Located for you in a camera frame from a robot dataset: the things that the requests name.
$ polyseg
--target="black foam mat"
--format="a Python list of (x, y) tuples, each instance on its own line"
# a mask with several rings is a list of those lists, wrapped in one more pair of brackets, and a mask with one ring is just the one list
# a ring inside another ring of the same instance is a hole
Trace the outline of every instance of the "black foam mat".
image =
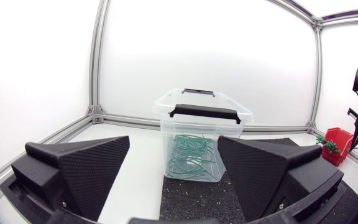
[[(296, 146), (289, 138), (258, 140)], [(358, 206), (357, 194), (347, 191), (322, 223), (346, 223)], [(160, 220), (191, 220), (216, 218), (220, 223), (245, 223), (236, 192), (227, 172), (221, 181), (195, 182), (164, 177)]]

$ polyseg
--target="green toy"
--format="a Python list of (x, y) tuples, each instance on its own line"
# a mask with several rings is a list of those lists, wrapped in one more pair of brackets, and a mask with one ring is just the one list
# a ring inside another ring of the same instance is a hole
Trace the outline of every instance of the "green toy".
[(333, 153), (333, 151), (337, 152), (337, 153), (341, 153), (341, 150), (338, 149), (338, 147), (336, 147), (336, 144), (333, 142), (333, 140), (327, 141), (324, 137), (322, 136), (317, 136), (317, 142), (316, 144), (323, 144), (323, 146), (327, 147), (327, 149), (329, 150), (329, 153)]

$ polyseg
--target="black handle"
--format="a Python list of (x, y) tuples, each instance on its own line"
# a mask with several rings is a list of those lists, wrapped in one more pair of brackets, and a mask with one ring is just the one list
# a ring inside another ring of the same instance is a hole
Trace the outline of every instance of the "black handle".
[(169, 113), (169, 117), (173, 117), (175, 114), (193, 115), (193, 116), (204, 116), (209, 118), (224, 118), (233, 119), (240, 124), (241, 120), (237, 115), (237, 111), (225, 108), (213, 108), (209, 106), (196, 106), (196, 105), (184, 105), (177, 104), (175, 109)]
[(207, 95), (212, 95), (213, 97), (215, 97), (215, 94), (213, 91), (207, 91), (207, 90), (194, 90), (194, 89), (185, 89), (181, 92), (182, 94), (184, 93), (199, 93), (199, 94), (207, 94)]

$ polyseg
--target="clear plastic box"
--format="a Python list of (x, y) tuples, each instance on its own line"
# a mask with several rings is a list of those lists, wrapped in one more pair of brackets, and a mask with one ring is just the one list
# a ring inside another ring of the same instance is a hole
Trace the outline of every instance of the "clear plastic box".
[(239, 138), (253, 114), (230, 97), (212, 91), (174, 89), (158, 99), (163, 171), (169, 178), (218, 182), (225, 167), (218, 151), (220, 135)]

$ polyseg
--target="aluminum frame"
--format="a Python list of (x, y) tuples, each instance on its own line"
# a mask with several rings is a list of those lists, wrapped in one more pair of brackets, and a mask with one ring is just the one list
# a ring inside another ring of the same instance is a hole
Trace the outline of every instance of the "aluminum frame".
[[(289, 10), (300, 19), (307, 22), (315, 31), (317, 51), (317, 74), (314, 91), (313, 108), (310, 120), (305, 126), (245, 126), (243, 134), (294, 134), (310, 133), (320, 134), (316, 128), (315, 119), (318, 110), (318, 103), (321, 91), (322, 77), (322, 52), (321, 52), (321, 31), (323, 27), (338, 26), (344, 24), (358, 23), (358, 10), (340, 12), (326, 17), (315, 17), (310, 11), (292, 0), (270, 0), (279, 6)], [(96, 20), (94, 24), (93, 38), (91, 44), (91, 55), (89, 60), (89, 108), (86, 116), (69, 124), (63, 129), (45, 138), (40, 143), (58, 144), (71, 140), (86, 128), (96, 123), (115, 124), (133, 128), (160, 129), (160, 122), (156, 119), (135, 118), (116, 114), (106, 113), (99, 104), (99, 65), (101, 46), (103, 41), (104, 21), (108, 11), (109, 0), (100, 0)], [(11, 162), (24, 155), (24, 152), (14, 158)], [(358, 153), (351, 152), (349, 157), (358, 164)], [(0, 169), (0, 184), (13, 174), (10, 167), (11, 162)]]

